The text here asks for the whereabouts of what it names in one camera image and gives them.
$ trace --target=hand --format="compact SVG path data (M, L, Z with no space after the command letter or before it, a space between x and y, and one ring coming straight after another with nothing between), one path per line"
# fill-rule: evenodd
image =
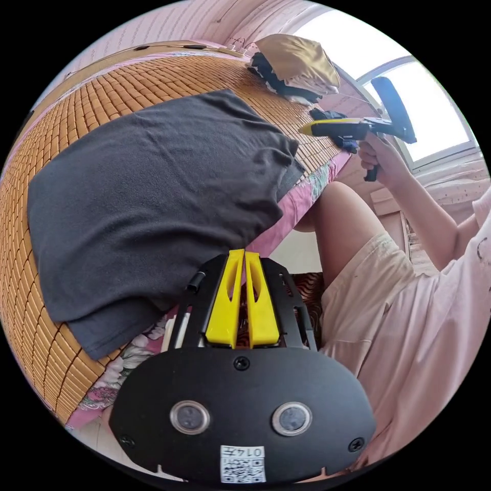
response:
M411 172L399 152L383 137L378 137L371 131L365 140L360 142L358 153L362 159L362 167L366 170L378 165L377 181L389 191L403 184Z

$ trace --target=sticker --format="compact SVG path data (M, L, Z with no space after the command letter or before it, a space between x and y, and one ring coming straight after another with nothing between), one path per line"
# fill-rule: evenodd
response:
M220 477L223 483L266 482L264 447L220 447Z

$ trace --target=screw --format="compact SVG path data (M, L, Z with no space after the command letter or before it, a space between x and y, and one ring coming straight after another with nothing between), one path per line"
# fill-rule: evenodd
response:
M238 356L235 360L234 360L234 367L237 369L237 370L240 370L240 371L244 371L244 370L247 370L249 368L249 365L251 363L249 362L249 360L245 357L245 356Z
M135 441L127 435L123 435L119 441L131 449L135 447Z
M349 452L357 452L360 450L363 445L365 444L364 439L362 438L355 438L349 445L348 445L348 451Z

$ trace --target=gray blanket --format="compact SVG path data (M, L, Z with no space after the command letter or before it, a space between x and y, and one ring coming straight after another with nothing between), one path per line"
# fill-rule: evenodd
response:
M281 217L304 171L297 147L230 90L142 109L70 145L28 193L51 319L95 360L128 343L203 262Z

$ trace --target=window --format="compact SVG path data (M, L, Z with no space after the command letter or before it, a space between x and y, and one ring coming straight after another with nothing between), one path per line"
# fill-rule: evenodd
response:
M411 145L400 143L411 169L478 149L469 125L446 92L387 35L339 10L319 15L294 34L319 42L343 77L378 106L381 100L370 81L381 75L392 81L418 139Z
M414 162L470 142L457 111L436 80L417 61L384 73L397 90L413 125L417 142L407 145ZM372 84L365 89L380 103Z

